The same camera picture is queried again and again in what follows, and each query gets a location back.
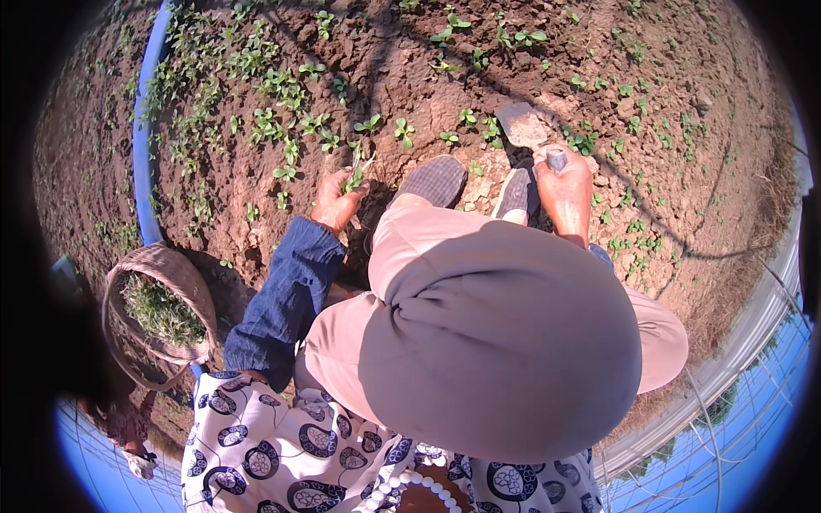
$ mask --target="white bead necklace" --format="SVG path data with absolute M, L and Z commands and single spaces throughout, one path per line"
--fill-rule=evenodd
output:
M 442 499 L 442 502 L 444 502 L 445 507 L 448 509 L 448 513 L 461 513 L 461 508 L 456 505 L 456 499 L 451 497 L 451 493 L 444 489 L 445 487 L 441 483 L 433 481 L 433 478 L 423 477 L 419 472 L 410 472 L 408 470 L 400 474 L 399 477 L 393 476 L 388 479 L 387 483 L 382 483 L 378 488 L 373 490 L 370 493 L 370 499 L 365 503 L 365 507 L 368 508 L 367 511 L 376 511 L 382 505 L 382 500 L 394 488 L 399 488 L 399 485 L 408 483 L 421 484 L 425 488 L 430 488 L 431 492 Z

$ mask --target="blue pipe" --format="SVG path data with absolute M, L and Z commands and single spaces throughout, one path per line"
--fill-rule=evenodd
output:
M 151 29 L 149 42 L 145 47 L 143 66 L 140 68 L 140 85 L 137 100 L 134 105 L 134 138 L 132 142 L 132 153 L 134 154 L 134 199 L 137 203 L 137 221 L 140 224 L 140 234 L 143 237 L 144 245 L 160 242 L 163 239 L 163 234 L 159 230 L 157 213 L 154 211 L 154 207 L 151 206 L 151 194 L 154 188 L 151 180 L 153 175 L 151 160 L 149 160 L 151 151 L 149 142 L 151 122 L 141 121 L 140 119 L 144 114 L 143 100 L 149 92 L 149 81 L 156 76 L 157 65 L 165 49 L 166 32 L 168 22 L 171 21 L 174 4 L 175 0 L 163 0 L 163 5 L 160 6 L 157 18 L 154 20 L 154 27 Z M 191 371 L 194 372 L 195 377 L 199 380 L 200 375 L 204 372 L 204 368 L 201 365 L 192 364 Z

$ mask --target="trowel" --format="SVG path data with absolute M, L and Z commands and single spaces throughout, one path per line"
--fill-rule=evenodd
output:
M 534 153 L 548 141 L 548 131 L 536 117 L 536 112 L 525 102 L 513 103 L 496 111 L 496 118 L 502 123 L 507 140 L 519 148 L 530 148 Z M 548 151 L 548 167 L 561 174 L 567 165 L 567 157 L 560 149 Z

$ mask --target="beige pants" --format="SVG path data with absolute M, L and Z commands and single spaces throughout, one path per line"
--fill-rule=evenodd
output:
M 473 457 L 538 463 L 582 451 L 687 355 L 675 315 L 592 254 L 473 213 L 389 209 L 369 279 L 373 292 L 317 317 L 297 386 Z

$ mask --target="woven basket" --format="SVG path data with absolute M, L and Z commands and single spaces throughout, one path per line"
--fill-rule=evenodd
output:
M 118 278 L 128 272 L 152 277 L 179 295 L 200 318 L 205 327 L 207 340 L 193 346 L 175 347 L 155 337 L 148 337 L 140 324 L 126 313 L 125 301 L 120 295 L 123 280 Z M 162 384 L 147 381 L 140 376 L 128 364 L 122 349 L 122 341 L 112 332 L 111 314 L 147 351 L 172 364 L 183 365 L 180 372 Z M 204 364 L 211 359 L 213 349 L 217 347 L 217 315 L 214 313 L 211 294 L 205 281 L 185 255 L 168 248 L 162 241 L 131 251 L 108 272 L 102 316 L 103 334 L 114 359 L 131 379 L 149 390 L 167 391 L 180 379 L 189 364 Z

